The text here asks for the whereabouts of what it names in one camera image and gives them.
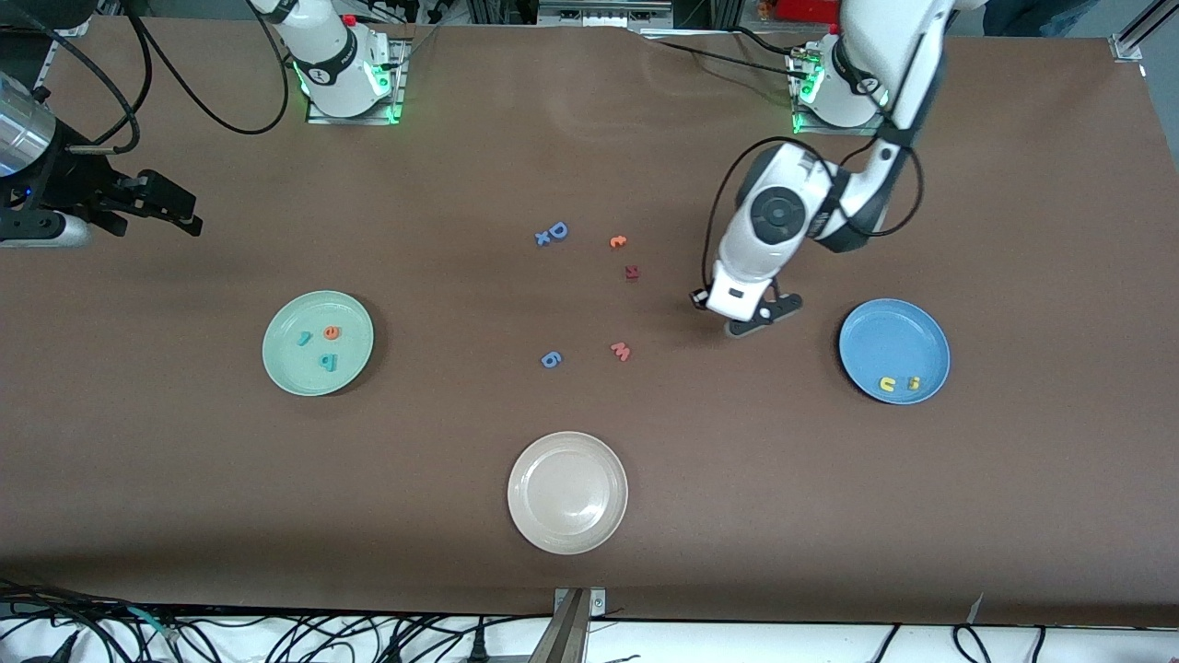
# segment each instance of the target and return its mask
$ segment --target blue plate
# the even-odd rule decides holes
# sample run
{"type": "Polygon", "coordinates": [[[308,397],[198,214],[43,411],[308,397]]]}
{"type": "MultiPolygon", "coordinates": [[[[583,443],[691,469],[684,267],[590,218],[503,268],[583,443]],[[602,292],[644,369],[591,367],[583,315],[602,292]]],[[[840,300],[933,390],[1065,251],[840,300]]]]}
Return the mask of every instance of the blue plate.
{"type": "Polygon", "coordinates": [[[950,344],[942,328],[901,300],[856,307],[839,332],[839,359],[857,387],[893,405],[928,399],[950,374],[950,344]]]}

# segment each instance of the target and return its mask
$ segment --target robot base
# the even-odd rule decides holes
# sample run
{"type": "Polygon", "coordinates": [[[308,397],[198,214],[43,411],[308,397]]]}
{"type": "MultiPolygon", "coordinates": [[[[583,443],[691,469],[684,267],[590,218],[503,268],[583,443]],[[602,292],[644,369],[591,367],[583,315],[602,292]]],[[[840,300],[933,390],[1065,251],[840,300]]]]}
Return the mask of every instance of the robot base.
{"type": "Polygon", "coordinates": [[[763,302],[749,322],[730,320],[725,323],[725,334],[733,339],[749,336],[753,332],[765,329],[775,322],[798,313],[803,308],[803,298],[797,294],[778,297],[772,302],[763,302]]]}
{"type": "Polygon", "coordinates": [[[409,53],[411,41],[408,39],[389,40],[390,68],[384,76],[389,77],[390,92],[368,111],[350,118],[338,118],[321,111],[314,103],[308,103],[308,124],[343,124],[361,126],[384,126],[401,123],[401,111],[406,103],[406,83],[409,78],[409,53]]]}

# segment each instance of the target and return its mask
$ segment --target wire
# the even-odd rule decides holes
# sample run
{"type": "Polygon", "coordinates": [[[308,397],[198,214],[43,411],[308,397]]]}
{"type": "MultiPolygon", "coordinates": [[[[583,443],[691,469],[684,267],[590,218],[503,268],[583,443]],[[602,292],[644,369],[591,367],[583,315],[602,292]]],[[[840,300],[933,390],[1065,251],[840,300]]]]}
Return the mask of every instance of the wire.
{"type": "Polygon", "coordinates": [[[187,621],[178,622],[178,623],[179,624],[184,624],[186,626],[192,625],[192,624],[210,624],[212,626],[217,626],[218,629],[244,629],[246,626],[253,626],[253,625],[261,624],[261,623],[263,623],[263,622],[265,622],[268,619],[283,619],[283,618],[284,617],[270,617],[270,616],[268,616],[268,617],[258,617],[257,619],[251,619],[249,622],[243,622],[241,624],[225,624],[224,622],[218,622],[216,619],[209,619],[208,617],[197,617],[196,619],[187,619],[187,621]]]}
{"type": "Polygon", "coordinates": [[[212,641],[209,639],[209,636],[206,636],[205,632],[200,630],[200,626],[196,626],[193,624],[186,624],[184,622],[174,622],[174,625],[176,625],[176,632],[180,636],[180,639],[183,639],[185,644],[187,644],[189,648],[192,649],[192,651],[196,651],[197,656],[204,658],[209,663],[222,663],[220,655],[217,654],[217,648],[213,646],[213,643],[212,641]],[[189,639],[189,636],[185,635],[184,629],[191,629],[192,632],[197,634],[200,637],[200,639],[204,641],[205,646],[209,648],[208,655],[204,651],[202,651],[200,648],[196,645],[196,643],[189,639]]]}
{"type": "Polygon", "coordinates": [[[340,631],[336,631],[335,634],[330,634],[328,636],[328,639],[324,641],[323,644],[321,644],[317,649],[314,649],[310,654],[308,654],[303,658],[299,658],[299,661],[301,662],[311,661],[312,658],[315,658],[316,654],[320,654],[321,651],[325,651],[328,649],[331,649],[331,646],[334,646],[331,643],[334,641],[338,639],[338,638],[354,637],[354,636],[363,635],[363,634],[367,634],[367,632],[369,632],[371,630],[376,630],[376,628],[377,626],[373,622],[371,617],[362,617],[360,619],[356,619],[355,622],[345,625],[340,631]],[[358,624],[363,624],[364,622],[369,623],[369,628],[368,629],[363,629],[363,630],[357,630],[357,631],[354,631],[354,632],[349,632],[349,631],[353,631],[353,629],[355,629],[358,624]]]}
{"type": "Polygon", "coordinates": [[[335,649],[337,646],[347,646],[348,648],[348,652],[353,657],[351,663],[356,663],[356,648],[353,646],[353,643],[350,643],[350,642],[336,642],[336,643],[331,643],[331,645],[329,645],[328,649],[335,649]]]}
{"type": "Polygon", "coordinates": [[[532,618],[535,618],[535,617],[552,617],[552,616],[551,615],[520,615],[520,616],[514,616],[514,617],[503,617],[502,619],[495,619],[494,622],[487,622],[487,623],[482,624],[482,626],[472,626],[469,629],[465,629],[462,631],[457,631],[455,635],[444,637],[441,641],[434,643],[433,645],[428,646],[426,650],[423,650],[417,656],[410,658],[408,663],[417,663],[419,661],[421,661],[422,658],[424,658],[427,654],[434,651],[435,649],[437,649],[437,648],[442,646],[443,644],[447,644],[447,643],[449,643],[452,641],[455,641],[455,642],[462,641],[462,638],[465,636],[475,632],[476,629],[480,629],[480,628],[492,628],[492,626],[494,626],[496,624],[506,624],[508,622],[518,622],[520,619],[532,619],[532,618]]]}
{"type": "Polygon", "coordinates": [[[139,145],[139,120],[136,119],[134,109],[132,109],[131,104],[127,103],[127,98],[123,96],[123,92],[119,90],[117,85],[114,85],[114,81],[111,80],[111,77],[106,76],[106,72],[104,72],[101,67],[95,65],[93,60],[87,58],[86,54],[83,53],[81,50],[79,50],[77,46],[71,44],[68,39],[58,34],[57,31],[50,29],[45,24],[40,21],[40,19],[28,13],[24,7],[21,7],[20,4],[12,2],[8,0],[5,0],[5,4],[13,11],[15,11],[17,14],[20,15],[20,18],[22,18],[29,25],[45,33],[45,35],[48,37],[50,39],[57,41],[66,51],[70,51],[70,53],[74,58],[78,58],[79,63],[85,65],[85,67],[88,68],[91,73],[93,73],[99,80],[103,81],[103,85],[105,85],[106,88],[111,91],[111,94],[114,96],[114,100],[119,103],[119,107],[123,109],[124,119],[126,119],[131,124],[131,138],[127,140],[127,144],[120,145],[118,147],[111,147],[111,153],[125,155],[131,150],[134,150],[136,146],[139,145]]]}
{"type": "Polygon", "coordinates": [[[884,642],[881,643],[881,649],[876,652],[876,658],[872,658],[872,663],[881,663],[881,661],[884,661],[884,654],[888,652],[888,645],[893,644],[893,638],[896,637],[896,632],[900,630],[901,624],[893,624],[893,630],[884,636],[884,642]]]}
{"type": "Polygon", "coordinates": [[[871,147],[872,145],[875,145],[875,144],[876,144],[876,137],[874,136],[874,137],[871,137],[871,138],[870,138],[870,139],[868,140],[868,143],[864,143],[864,145],[863,145],[862,147],[859,147],[859,149],[856,149],[856,150],[852,150],[852,151],[850,151],[850,152],[848,152],[847,155],[844,155],[844,156],[843,156],[843,159],[842,159],[842,160],[839,160],[839,168],[843,168],[843,166],[844,166],[844,164],[847,164],[847,163],[848,163],[848,162],[850,162],[851,159],[856,158],[856,156],[858,156],[858,155],[862,155],[862,153],[867,152],[867,151],[868,151],[868,150],[869,150],[869,149],[870,149],[870,147],[871,147]]]}
{"type": "MultiPolygon", "coordinates": [[[[127,20],[131,22],[131,28],[136,33],[136,39],[139,40],[139,51],[143,53],[143,59],[144,59],[144,81],[143,84],[139,85],[139,94],[136,96],[136,100],[131,103],[131,111],[132,114],[134,114],[138,113],[139,109],[143,107],[144,101],[147,99],[147,93],[151,92],[151,74],[152,74],[151,50],[147,47],[147,40],[144,39],[144,35],[140,34],[138,29],[136,29],[136,21],[139,21],[139,17],[132,13],[130,5],[126,7],[126,12],[127,12],[127,20]]],[[[127,124],[127,119],[130,117],[131,116],[124,114],[121,118],[119,118],[119,122],[114,123],[114,126],[107,129],[101,136],[93,139],[92,143],[95,145],[101,145],[103,143],[110,140],[112,136],[118,133],[119,130],[127,124]]]]}
{"type": "Polygon", "coordinates": [[[103,641],[103,644],[106,646],[106,655],[107,658],[111,661],[111,663],[114,663],[116,654],[118,654],[119,658],[121,658],[124,663],[134,663],[131,656],[127,655],[126,650],[123,649],[123,645],[119,644],[119,642],[114,639],[114,637],[106,629],[98,625],[93,619],[81,613],[80,611],[65,605],[60,600],[51,600],[54,599],[55,597],[52,596],[42,597],[38,592],[37,587],[28,587],[25,585],[19,585],[17,583],[13,583],[11,580],[2,580],[2,579],[0,579],[0,584],[8,585],[13,590],[17,590],[14,595],[19,597],[19,600],[21,603],[44,605],[45,608],[57,612],[58,615],[70,617],[72,621],[80,623],[91,631],[93,631],[94,635],[98,636],[99,639],[103,641]]]}
{"type": "Polygon", "coordinates": [[[1030,663],[1039,663],[1039,661],[1040,661],[1040,650],[1043,649],[1043,639],[1046,637],[1048,637],[1048,626],[1040,625],[1040,626],[1036,626],[1036,628],[1040,629],[1040,637],[1036,638],[1035,646],[1032,648],[1032,662],[1030,663]]]}
{"type": "Polygon", "coordinates": [[[982,644],[982,638],[979,637],[979,634],[975,632],[974,626],[971,626],[970,624],[959,624],[959,625],[954,626],[954,634],[953,634],[954,635],[954,646],[959,650],[959,654],[962,655],[962,658],[966,658],[970,663],[980,663],[977,658],[975,658],[975,657],[970,656],[969,654],[967,654],[966,649],[962,648],[962,642],[959,639],[961,637],[962,631],[966,631],[966,632],[970,634],[970,637],[974,638],[974,643],[976,645],[979,645],[979,651],[982,654],[982,659],[986,663],[990,663],[990,654],[987,652],[987,648],[983,646],[983,644],[982,644]]]}
{"type": "Polygon", "coordinates": [[[757,44],[758,46],[760,46],[762,48],[765,48],[766,51],[769,51],[771,53],[777,53],[778,55],[789,55],[790,54],[790,51],[791,51],[790,47],[783,48],[782,46],[775,46],[773,44],[770,44],[769,41],[762,39],[756,32],[753,32],[752,29],[750,29],[750,28],[747,28],[745,26],[739,25],[739,26],[736,26],[736,27],[731,27],[731,28],[729,28],[729,32],[739,32],[740,34],[744,34],[745,37],[752,39],[755,44],[757,44]]]}
{"type": "Polygon", "coordinates": [[[713,58],[717,60],[724,60],[726,63],[732,63],[735,65],[742,65],[745,67],[752,67],[755,70],[763,70],[773,73],[780,73],[783,76],[789,76],[791,78],[806,78],[806,74],[798,71],[788,71],[778,67],[771,67],[768,65],[751,63],[749,60],[742,60],[739,58],[730,58],[729,55],[722,55],[720,53],[712,53],[710,51],[700,51],[699,48],[692,48],[691,46],[683,46],[680,44],[672,44],[671,41],[664,41],[663,39],[657,39],[656,44],[661,44],[668,48],[674,48],[677,51],[686,51],[689,53],[694,53],[697,55],[704,55],[705,58],[713,58]]]}
{"type": "Polygon", "coordinates": [[[459,646],[460,642],[462,642],[462,638],[457,637],[454,638],[454,642],[450,643],[450,646],[443,649],[442,654],[439,654],[437,656],[434,657],[434,663],[442,663],[442,658],[444,658],[447,654],[450,654],[454,650],[454,648],[459,646]]]}
{"type": "MultiPolygon", "coordinates": [[[[18,615],[12,615],[12,616],[5,617],[5,618],[6,619],[15,619],[15,618],[19,618],[19,616],[18,615]]],[[[26,618],[20,624],[17,624],[15,626],[8,629],[7,631],[0,634],[0,641],[4,641],[4,638],[11,636],[13,632],[15,632],[15,631],[18,631],[20,629],[24,629],[25,626],[32,624],[33,622],[37,622],[38,619],[44,619],[44,617],[28,617],[28,618],[26,618]]]]}
{"type": "Polygon", "coordinates": [[[189,86],[189,83],[184,80],[184,77],[180,76],[180,72],[177,71],[174,65],[172,65],[172,61],[167,58],[167,54],[165,54],[164,50],[159,47],[159,42],[156,41],[156,38],[152,37],[151,32],[147,29],[147,26],[144,25],[143,21],[136,24],[136,31],[140,32],[143,37],[147,39],[147,42],[151,44],[151,47],[156,51],[156,54],[159,55],[159,60],[164,63],[164,66],[167,67],[169,72],[171,72],[172,78],[174,78],[176,81],[180,84],[180,87],[184,90],[184,93],[187,94],[189,98],[192,99],[192,103],[195,103],[197,107],[199,107],[206,116],[209,116],[210,119],[224,126],[225,129],[232,131],[233,133],[241,133],[242,136],[258,136],[278,126],[278,123],[282,122],[283,116],[286,114],[286,106],[288,103],[290,101],[290,81],[286,79],[286,66],[283,64],[283,54],[278,50],[278,44],[275,42],[275,38],[270,34],[270,29],[266,27],[266,22],[262,19],[262,15],[258,14],[257,9],[253,8],[253,5],[251,5],[249,0],[246,0],[245,4],[250,7],[250,12],[253,13],[253,18],[258,21],[258,25],[262,26],[262,32],[263,34],[266,35],[266,41],[270,42],[270,50],[274,51],[275,53],[275,60],[278,61],[278,72],[283,79],[283,101],[278,107],[278,114],[275,116],[275,119],[270,120],[264,126],[261,126],[258,129],[242,129],[222,119],[217,113],[212,111],[212,109],[210,109],[203,100],[200,100],[200,97],[198,97],[196,92],[192,91],[192,87],[189,86]]]}
{"type": "MultiPolygon", "coordinates": [[[[402,58],[401,61],[399,61],[396,65],[393,65],[389,68],[397,68],[397,67],[404,66],[406,63],[408,63],[409,59],[414,57],[414,53],[417,53],[417,51],[420,51],[422,47],[426,46],[426,42],[429,41],[432,37],[434,37],[434,34],[439,31],[440,27],[442,27],[443,25],[446,25],[448,21],[456,21],[456,20],[459,20],[459,19],[461,19],[463,17],[467,17],[469,14],[470,14],[470,12],[460,12],[457,14],[452,14],[452,15],[443,17],[441,20],[439,20],[439,22],[432,24],[429,26],[430,31],[427,32],[426,37],[423,37],[422,40],[417,42],[417,46],[410,47],[409,48],[409,53],[406,53],[406,57],[402,58]]],[[[417,25],[419,24],[416,24],[416,22],[414,24],[415,33],[416,33],[417,25]]]]}
{"type": "MultiPolygon", "coordinates": [[[[904,215],[904,218],[897,222],[897,224],[894,225],[893,228],[889,228],[887,230],[878,230],[875,232],[869,230],[863,230],[861,228],[857,228],[852,223],[848,223],[848,228],[850,228],[856,235],[862,235],[864,237],[888,237],[889,235],[893,235],[894,232],[908,225],[909,222],[913,221],[913,217],[917,216],[917,210],[921,209],[921,203],[924,201],[926,197],[926,169],[921,166],[921,157],[917,156],[916,150],[914,150],[913,147],[900,147],[900,150],[909,153],[909,158],[913,159],[913,171],[917,175],[917,193],[913,199],[913,206],[909,208],[909,214],[904,215]]],[[[843,212],[843,216],[847,217],[848,214],[843,212]]]]}

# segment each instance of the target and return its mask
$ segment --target table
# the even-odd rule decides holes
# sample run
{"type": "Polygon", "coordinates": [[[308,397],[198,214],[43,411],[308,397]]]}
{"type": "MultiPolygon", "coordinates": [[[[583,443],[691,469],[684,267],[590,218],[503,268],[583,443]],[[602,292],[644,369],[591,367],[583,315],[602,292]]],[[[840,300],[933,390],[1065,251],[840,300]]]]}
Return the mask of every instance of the table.
{"type": "MultiPolygon", "coordinates": [[[[220,114],[269,119],[257,25],[150,26],[220,114]]],[[[687,293],[729,163],[788,131],[780,79],[621,29],[426,37],[396,127],[305,126],[297,101],[244,138],[157,72],[114,163],[193,191],[205,234],[132,221],[2,256],[0,570],[171,603],[536,612],[602,585],[625,616],[957,622],[984,592],[984,622],[1177,623],[1179,188],[1138,67],[1100,41],[951,39],[920,216],[855,254],[806,245],[782,275],[803,311],[732,341],[687,293]],[[556,221],[568,239],[538,249],[556,221]],[[353,387],[301,399],[261,339],[323,288],[380,341],[353,387]],[[915,407],[858,393],[835,353],[883,296],[950,340],[915,407]],[[560,429],[631,485],[573,558],[505,500],[560,429]]],[[[138,87],[124,22],[80,46],[138,87]]],[[[48,86],[84,133],[118,117],[70,58],[48,86]]]]}

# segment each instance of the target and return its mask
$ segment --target power cord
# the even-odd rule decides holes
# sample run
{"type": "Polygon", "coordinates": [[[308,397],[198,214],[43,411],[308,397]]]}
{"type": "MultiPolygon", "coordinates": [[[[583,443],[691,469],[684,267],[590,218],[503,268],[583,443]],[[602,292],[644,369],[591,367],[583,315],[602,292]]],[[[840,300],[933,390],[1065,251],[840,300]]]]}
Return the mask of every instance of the power cord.
{"type": "MultiPolygon", "coordinates": [[[[1038,663],[1040,661],[1040,650],[1043,649],[1043,639],[1048,635],[1047,626],[1039,625],[1036,626],[1036,629],[1039,630],[1039,636],[1036,636],[1035,646],[1032,649],[1030,663],[1038,663]]],[[[962,658],[966,658],[970,663],[990,663],[990,654],[987,651],[987,648],[982,644],[982,638],[979,637],[979,632],[974,630],[973,625],[959,624],[954,626],[954,631],[951,632],[951,635],[954,636],[954,648],[959,650],[959,654],[962,655],[962,658]],[[974,644],[979,648],[979,654],[982,655],[982,662],[980,662],[977,658],[966,652],[966,648],[962,646],[962,639],[961,639],[962,632],[967,632],[970,635],[971,638],[974,638],[974,644]]]]}
{"type": "Polygon", "coordinates": [[[485,639],[483,618],[479,618],[479,625],[475,626],[475,642],[470,645],[470,656],[467,657],[467,663],[487,663],[492,659],[487,655],[487,642],[485,639]]]}
{"type": "Polygon", "coordinates": [[[481,625],[477,625],[477,626],[472,626],[472,628],[465,629],[462,631],[455,631],[453,636],[444,637],[441,641],[439,641],[439,642],[434,643],[433,645],[428,646],[421,654],[419,654],[417,656],[410,658],[408,663],[417,663],[419,661],[421,661],[422,658],[424,658],[429,652],[434,651],[435,649],[437,649],[437,648],[440,648],[440,646],[442,646],[444,644],[449,644],[450,646],[446,651],[443,651],[441,655],[439,655],[439,657],[436,658],[436,661],[441,661],[442,656],[444,656],[448,651],[450,651],[452,649],[454,649],[454,646],[457,645],[457,643],[462,642],[463,637],[466,637],[466,636],[475,632],[479,629],[490,628],[490,626],[495,626],[498,624],[506,624],[508,622],[518,622],[520,619],[532,619],[532,618],[536,618],[536,617],[552,617],[552,615],[519,615],[519,616],[514,616],[514,617],[502,617],[500,619],[493,619],[493,621],[489,621],[489,622],[487,622],[485,624],[481,624],[481,625]]]}
{"type": "Polygon", "coordinates": [[[686,52],[693,53],[696,55],[704,55],[705,58],[712,58],[712,59],[716,59],[716,60],[723,60],[723,61],[726,61],[726,63],[732,63],[735,65],[742,65],[744,67],[751,67],[751,68],[755,68],[755,70],[762,70],[762,71],[768,71],[768,72],[773,72],[773,73],[780,73],[782,76],[788,76],[790,78],[806,78],[806,74],[803,73],[803,72],[789,71],[789,70],[784,70],[784,68],[779,68],[779,67],[771,67],[769,65],[763,65],[763,64],[759,64],[759,63],[752,63],[750,60],[742,60],[740,58],[730,58],[729,55],[722,55],[720,53],[713,53],[711,51],[702,51],[699,48],[693,48],[691,46],[684,46],[681,44],[672,44],[671,41],[664,41],[663,39],[657,39],[654,41],[657,44],[661,44],[661,45],[664,45],[664,46],[666,46],[668,48],[674,48],[677,51],[686,51],[686,52]]]}
{"type": "MultiPolygon", "coordinates": [[[[139,51],[140,53],[143,53],[143,59],[144,59],[144,81],[139,86],[139,94],[136,96],[136,100],[131,103],[131,111],[132,114],[134,114],[138,113],[139,109],[143,107],[144,101],[147,99],[147,93],[151,92],[151,76],[152,76],[151,48],[147,47],[147,40],[144,38],[144,35],[138,29],[136,29],[136,21],[139,20],[139,17],[132,13],[130,5],[126,7],[126,13],[127,13],[127,20],[131,22],[131,28],[136,33],[136,39],[139,40],[139,51]]],[[[95,138],[93,143],[95,145],[101,145],[103,143],[110,140],[112,136],[118,133],[119,130],[127,124],[127,119],[130,117],[131,116],[124,114],[121,118],[119,118],[119,122],[114,123],[114,126],[107,129],[101,136],[95,138]]]]}
{"type": "Polygon", "coordinates": [[[876,144],[876,137],[874,136],[874,137],[871,137],[868,140],[868,143],[864,143],[864,145],[862,147],[852,150],[850,152],[848,152],[847,155],[844,155],[843,159],[839,160],[839,168],[843,168],[844,165],[848,164],[848,162],[850,162],[851,159],[856,158],[857,156],[863,155],[864,152],[867,152],[868,150],[870,150],[871,146],[875,145],[875,144],[876,144]]]}
{"type": "Polygon", "coordinates": [[[753,32],[752,29],[750,29],[750,28],[747,28],[745,26],[739,25],[737,27],[731,27],[731,28],[729,28],[729,32],[735,32],[735,33],[744,34],[745,37],[752,39],[755,44],[757,44],[758,46],[760,46],[762,48],[765,48],[766,51],[769,51],[771,53],[776,53],[778,55],[789,55],[790,54],[791,47],[785,47],[784,48],[782,46],[775,46],[773,44],[770,44],[769,41],[762,39],[762,37],[759,34],[757,34],[756,32],[753,32]]]}
{"type": "Polygon", "coordinates": [[[217,113],[215,113],[212,111],[212,109],[210,109],[200,99],[200,97],[197,96],[196,92],[192,91],[192,87],[189,86],[189,83],[186,80],[184,80],[184,77],[180,76],[180,72],[177,71],[177,68],[176,68],[174,65],[172,65],[172,61],[164,53],[164,50],[160,48],[159,42],[157,42],[156,38],[152,37],[151,32],[147,29],[147,26],[144,25],[143,21],[132,21],[132,25],[134,25],[136,26],[136,31],[139,32],[140,34],[143,34],[143,37],[147,40],[147,42],[151,44],[152,50],[156,51],[156,54],[159,55],[160,61],[164,63],[164,66],[167,67],[169,72],[171,72],[172,78],[174,78],[176,81],[180,84],[180,87],[184,90],[184,93],[187,94],[189,98],[192,99],[192,101],[206,116],[209,116],[210,119],[212,119],[217,124],[222,125],[223,127],[232,131],[233,133],[239,133],[242,136],[258,136],[261,133],[265,133],[265,132],[270,131],[271,129],[278,126],[278,123],[282,122],[283,116],[286,114],[286,106],[288,106],[288,103],[290,101],[290,81],[286,78],[286,66],[283,63],[283,54],[282,54],[282,52],[279,52],[278,44],[275,42],[275,38],[271,37],[270,29],[266,27],[266,22],[262,19],[262,15],[258,14],[258,11],[253,8],[253,5],[251,5],[249,2],[249,0],[246,0],[245,4],[246,4],[246,6],[250,7],[250,12],[253,13],[253,18],[258,21],[258,25],[262,26],[262,32],[263,32],[263,34],[266,35],[266,41],[270,42],[270,50],[274,51],[274,53],[275,53],[275,60],[278,61],[278,72],[282,76],[282,79],[283,79],[283,100],[282,100],[282,105],[278,107],[278,114],[275,116],[275,119],[270,120],[264,126],[261,126],[258,129],[242,129],[239,126],[235,126],[235,125],[230,124],[229,122],[222,119],[217,113]]]}
{"type": "Polygon", "coordinates": [[[896,637],[896,632],[901,630],[901,624],[893,624],[893,630],[884,636],[884,642],[881,643],[880,651],[876,652],[876,657],[872,658],[872,663],[881,663],[884,661],[884,654],[888,652],[888,645],[893,644],[893,638],[896,637]]]}
{"type": "Polygon", "coordinates": [[[126,145],[120,145],[118,147],[110,147],[108,150],[105,151],[112,155],[125,155],[131,150],[134,150],[136,146],[139,145],[139,120],[136,119],[134,109],[132,109],[131,104],[127,103],[127,98],[123,96],[123,92],[119,90],[117,85],[114,85],[114,81],[111,80],[111,77],[106,76],[106,72],[104,72],[101,67],[95,65],[93,60],[87,58],[86,54],[83,53],[80,48],[71,44],[70,40],[66,39],[65,37],[58,34],[57,31],[50,29],[48,26],[46,26],[44,22],[40,21],[40,19],[31,14],[24,7],[21,7],[20,4],[12,2],[11,0],[0,0],[0,1],[4,1],[6,5],[8,5],[8,7],[11,7],[14,12],[17,12],[17,15],[19,15],[21,19],[27,21],[37,29],[41,31],[46,37],[48,37],[53,41],[57,41],[58,45],[68,51],[74,58],[78,58],[78,61],[81,63],[87,70],[90,70],[91,73],[93,73],[99,80],[101,80],[103,85],[105,85],[106,88],[111,91],[111,94],[114,97],[114,100],[118,101],[119,107],[123,109],[124,119],[126,119],[127,123],[131,124],[131,138],[127,140],[126,145]]]}

